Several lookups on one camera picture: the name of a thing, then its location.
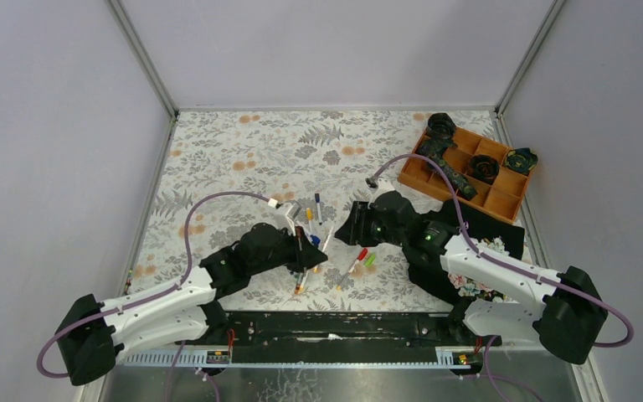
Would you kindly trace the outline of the green pen cap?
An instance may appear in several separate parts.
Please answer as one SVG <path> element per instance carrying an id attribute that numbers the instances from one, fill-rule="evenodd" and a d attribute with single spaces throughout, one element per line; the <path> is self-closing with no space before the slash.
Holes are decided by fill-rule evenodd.
<path id="1" fill-rule="evenodd" d="M 373 264 L 374 260 L 376 258 L 376 255 L 374 253 L 370 254 L 366 260 L 363 262 L 363 265 L 366 267 L 369 267 Z"/>

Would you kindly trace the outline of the white pen blue end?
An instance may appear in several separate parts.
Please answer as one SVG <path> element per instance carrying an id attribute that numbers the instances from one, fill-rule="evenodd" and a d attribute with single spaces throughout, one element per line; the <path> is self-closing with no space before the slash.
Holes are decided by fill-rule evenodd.
<path id="1" fill-rule="evenodd" d="M 327 247 L 330 244 L 331 238 L 334 235 L 334 231 L 335 231 L 334 229 L 335 229 L 334 225 L 330 226 L 330 229 L 328 230 L 328 233 L 327 233 L 327 236 L 326 236 L 326 238 L 324 240 L 324 243 L 321 245 L 321 252 L 324 253 L 324 254 L 326 254 Z M 322 266 L 322 263 L 320 263 L 319 265 L 316 265 L 313 268 L 313 272 L 317 273 L 320 270 L 321 266 Z"/>

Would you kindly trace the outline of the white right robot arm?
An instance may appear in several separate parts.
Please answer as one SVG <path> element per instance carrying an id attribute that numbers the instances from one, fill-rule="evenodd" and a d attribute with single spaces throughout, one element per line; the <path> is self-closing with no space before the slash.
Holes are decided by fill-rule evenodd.
<path id="1" fill-rule="evenodd" d="M 372 202 L 355 201 L 334 234 L 346 245 L 398 246 L 412 283 L 453 306 L 450 315 L 478 336 L 497 335 L 540 343 L 565 362 L 582 364 L 607 319 L 589 274 L 530 265 L 480 241 L 498 236 L 519 250 L 523 230 L 468 209 L 467 236 L 458 209 L 444 203 L 420 214 L 396 191 Z"/>

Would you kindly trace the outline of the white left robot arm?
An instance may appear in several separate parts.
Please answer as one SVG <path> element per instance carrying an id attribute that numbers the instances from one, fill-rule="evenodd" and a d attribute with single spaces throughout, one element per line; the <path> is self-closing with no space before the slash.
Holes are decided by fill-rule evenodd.
<path id="1" fill-rule="evenodd" d="M 140 351 L 219 338 L 227 330 L 219 299 L 243 290 L 263 272 L 284 266 L 304 273 L 327 259 L 300 226 L 289 231 L 256 224 L 240 240 L 201 260 L 185 280 L 105 301 L 82 296 L 56 331 L 65 376 L 75 386 L 84 385 Z"/>

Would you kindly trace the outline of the clear pen orange end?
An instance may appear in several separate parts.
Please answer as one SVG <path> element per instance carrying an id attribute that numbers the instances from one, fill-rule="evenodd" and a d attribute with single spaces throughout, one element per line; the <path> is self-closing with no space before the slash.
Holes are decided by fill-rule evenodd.
<path id="1" fill-rule="evenodd" d="M 306 283 L 306 277 L 307 277 L 307 274 L 305 272 L 300 273 L 298 275 L 298 277 L 296 279 L 296 287 L 295 287 L 295 290 L 294 290 L 295 295 L 300 294 L 304 290 L 304 285 Z"/>

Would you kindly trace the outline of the black floral cloth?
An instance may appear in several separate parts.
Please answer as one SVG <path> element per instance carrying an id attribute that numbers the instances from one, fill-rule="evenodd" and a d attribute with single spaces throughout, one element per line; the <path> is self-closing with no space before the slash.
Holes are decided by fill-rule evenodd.
<path id="1" fill-rule="evenodd" d="M 468 224 L 468 235 L 479 240 L 485 247 L 520 260 L 524 250 L 525 230 L 492 218 L 477 209 L 462 204 L 463 221 Z M 464 296 L 473 296 L 489 302 L 505 302 L 509 298 L 480 282 L 457 274 L 449 274 L 438 268 L 428 271 L 409 264 L 409 281 L 423 291 L 450 305 L 455 305 Z"/>

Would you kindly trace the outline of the dark patterned fabric roll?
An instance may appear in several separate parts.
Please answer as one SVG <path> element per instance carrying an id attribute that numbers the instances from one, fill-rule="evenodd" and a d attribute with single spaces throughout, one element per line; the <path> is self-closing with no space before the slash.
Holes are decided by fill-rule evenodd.
<path id="1" fill-rule="evenodd" d="M 450 148 L 457 148 L 457 144 L 451 139 L 428 138 L 418 146 L 416 153 L 427 157 L 438 165 L 456 194 L 462 198 L 472 200 L 478 194 L 475 187 L 444 158 L 445 152 Z"/>

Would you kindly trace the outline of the floral patterned table mat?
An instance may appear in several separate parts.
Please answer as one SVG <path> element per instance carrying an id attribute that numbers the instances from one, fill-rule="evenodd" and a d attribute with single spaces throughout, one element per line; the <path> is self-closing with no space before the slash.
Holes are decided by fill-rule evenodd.
<path id="1" fill-rule="evenodd" d="M 178 278 L 231 245 L 254 224 L 272 221 L 263 197 L 296 200 L 316 210 L 321 195 L 325 238 L 352 203 L 366 200 L 367 177 L 384 168 L 394 181 L 400 154 L 411 152 L 428 114 L 412 111 L 186 111 L 172 134 L 128 293 Z M 450 306 L 409 281 L 400 249 L 382 245 L 369 267 L 337 283 L 355 258 L 353 247 L 331 240 L 330 260 L 294 294 L 296 276 L 278 268 L 254 276 L 221 300 L 226 311 L 447 312 Z"/>

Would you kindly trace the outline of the wooden compartment tray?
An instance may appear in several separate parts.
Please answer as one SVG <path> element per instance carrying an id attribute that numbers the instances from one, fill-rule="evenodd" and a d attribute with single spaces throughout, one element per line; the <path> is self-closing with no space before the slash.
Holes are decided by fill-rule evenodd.
<path id="1" fill-rule="evenodd" d="M 463 128 L 452 137 L 426 129 L 413 153 L 437 162 L 450 181 L 429 162 L 411 157 L 399 174 L 400 183 L 440 201 L 456 196 L 506 223 L 517 220 L 538 165 L 538 155 L 529 148 L 510 148 Z"/>

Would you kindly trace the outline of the dark rolled fabric flower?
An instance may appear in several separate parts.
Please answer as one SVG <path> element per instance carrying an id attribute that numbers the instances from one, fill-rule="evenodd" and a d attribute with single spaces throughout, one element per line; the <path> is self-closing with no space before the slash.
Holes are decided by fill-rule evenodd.
<path id="1" fill-rule="evenodd" d="M 427 137 L 451 140 L 455 132 L 456 124 L 447 113 L 440 112 L 429 116 L 425 129 Z"/>

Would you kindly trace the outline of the dark rolled flower in tray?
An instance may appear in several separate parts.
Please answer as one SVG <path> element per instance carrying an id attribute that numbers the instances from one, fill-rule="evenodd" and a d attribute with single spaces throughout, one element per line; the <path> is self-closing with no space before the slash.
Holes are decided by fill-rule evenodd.
<path id="1" fill-rule="evenodd" d="M 499 172 L 499 162 L 489 155 L 475 155 L 468 162 L 467 174 L 489 185 L 495 182 Z"/>

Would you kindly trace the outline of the dark green rolled flower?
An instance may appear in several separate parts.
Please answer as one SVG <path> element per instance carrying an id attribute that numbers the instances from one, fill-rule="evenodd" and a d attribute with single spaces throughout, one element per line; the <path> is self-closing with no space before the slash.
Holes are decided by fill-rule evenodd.
<path id="1" fill-rule="evenodd" d="M 527 177 L 537 165 L 538 155 L 529 147 L 510 149 L 503 161 L 503 167 Z"/>

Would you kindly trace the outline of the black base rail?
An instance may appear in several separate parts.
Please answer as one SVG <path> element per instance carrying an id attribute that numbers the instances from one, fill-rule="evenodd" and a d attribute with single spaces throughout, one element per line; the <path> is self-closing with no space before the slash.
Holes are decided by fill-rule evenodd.
<path id="1" fill-rule="evenodd" d="M 195 346 L 221 346 L 244 363 L 428 362 L 434 348 L 471 358 L 486 343 L 459 318 L 430 312 L 213 310 Z"/>

